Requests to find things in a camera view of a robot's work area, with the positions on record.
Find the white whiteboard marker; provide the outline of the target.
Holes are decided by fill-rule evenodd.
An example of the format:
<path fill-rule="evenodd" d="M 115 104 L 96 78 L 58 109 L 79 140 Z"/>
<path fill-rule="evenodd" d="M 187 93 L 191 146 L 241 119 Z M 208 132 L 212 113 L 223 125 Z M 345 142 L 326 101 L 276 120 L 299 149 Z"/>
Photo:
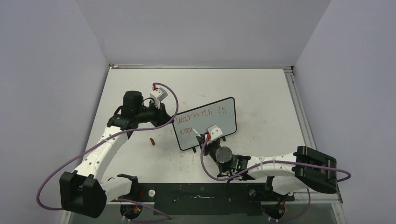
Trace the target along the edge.
<path fill-rule="evenodd" d="M 193 131 L 197 136 L 201 137 L 201 134 L 198 133 L 194 128 L 192 128 L 192 131 Z"/>

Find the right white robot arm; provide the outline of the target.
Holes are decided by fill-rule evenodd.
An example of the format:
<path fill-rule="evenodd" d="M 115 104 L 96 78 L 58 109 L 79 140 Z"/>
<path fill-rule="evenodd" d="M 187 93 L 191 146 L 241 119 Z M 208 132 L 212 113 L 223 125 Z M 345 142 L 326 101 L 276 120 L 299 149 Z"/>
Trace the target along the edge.
<path fill-rule="evenodd" d="M 336 159 L 310 147 L 298 146 L 295 152 L 281 156 L 255 157 L 233 154 L 230 148 L 220 145 L 220 139 L 212 141 L 208 134 L 196 139 L 201 146 L 200 156 L 209 155 L 218 166 L 217 176 L 204 169 L 216 181 L 265 177 L 264 194 L 270 200 L 305 188 L 326 194 L 337 192 Z"/>

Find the black framed whiteboard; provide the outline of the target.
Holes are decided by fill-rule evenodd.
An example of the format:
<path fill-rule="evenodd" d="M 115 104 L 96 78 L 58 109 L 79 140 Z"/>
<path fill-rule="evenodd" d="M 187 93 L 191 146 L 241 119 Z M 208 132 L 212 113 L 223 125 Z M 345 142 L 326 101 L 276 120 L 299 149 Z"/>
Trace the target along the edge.
<path fill-rule="evenodd" d="M 179 149 L 185 151 L 197 147 L 197 135 L 194 130 L 198 133 L 205 133 L 213 125 L 222 130 L 223 137 L 237 131 L 236 107 L 233 97 L 178 113 L 174 119 L 173 128 Z"/>

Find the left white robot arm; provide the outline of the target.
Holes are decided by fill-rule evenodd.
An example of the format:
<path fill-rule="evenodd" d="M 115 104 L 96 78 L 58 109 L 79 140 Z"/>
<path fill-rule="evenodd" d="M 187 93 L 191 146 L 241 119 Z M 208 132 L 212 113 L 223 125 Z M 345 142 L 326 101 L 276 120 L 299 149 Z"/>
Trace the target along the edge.
<path fill-rule="evenodd" d="M 139 91 L 127 91 L 123 103 L 109 119 L 99 142 L 88 150 L 87 157 L 60 179 L 61 208 L 80 215 L 97 218 L 105 206 L 119 197 L 133 201 L 139 196 L 137 176 L 119 174 L 104 183 L 102 177 L 118 150 L 139 130 L 139 124 L 151 123 L 153 129 L 163 127 L 174 119 L 162 102 L 168 93 L 153 87 L 149 105 Z"/>

